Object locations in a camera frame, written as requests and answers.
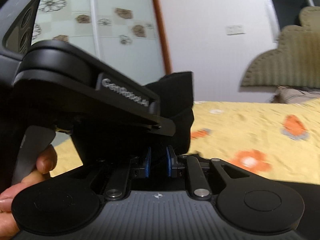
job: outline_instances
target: pillow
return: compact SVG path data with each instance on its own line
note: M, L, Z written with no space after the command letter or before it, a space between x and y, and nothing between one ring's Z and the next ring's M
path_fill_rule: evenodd
M301 26L286 26L277 49L258 56L241 86L320 88L320 7L300 12Z
M314 98L320 98L320 89L310 89L305 87L290 88L278 87L276 92L276 103L301 104Z

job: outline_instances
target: beige headboard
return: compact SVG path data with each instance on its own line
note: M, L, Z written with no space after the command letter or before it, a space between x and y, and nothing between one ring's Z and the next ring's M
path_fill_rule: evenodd
M303 8L300 22L283 28L277 49L254 59L241 86L320 88L320 7Z

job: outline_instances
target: wall outlet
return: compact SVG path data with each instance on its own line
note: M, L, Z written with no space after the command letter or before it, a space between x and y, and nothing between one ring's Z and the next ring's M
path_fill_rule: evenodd
M245 34L243 25L230 25L226 30L227 35Z

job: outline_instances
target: gray ribbed plate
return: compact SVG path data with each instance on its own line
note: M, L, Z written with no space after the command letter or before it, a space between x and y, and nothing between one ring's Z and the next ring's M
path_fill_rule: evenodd
M207 201L185 191L132 191L109 202L95 221L63 236L36 236L22 231L15 240L302 240L294 231L278 236L251 235L223 221Z

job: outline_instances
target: black handheld device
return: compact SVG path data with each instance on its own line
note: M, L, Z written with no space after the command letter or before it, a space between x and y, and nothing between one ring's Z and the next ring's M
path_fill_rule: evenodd
M0 190L32 171L56 131L84 165L15 197L13 239L303 239L296 191L185 155L190 72L142 87L71 44L30 46L38 4L0 0Z

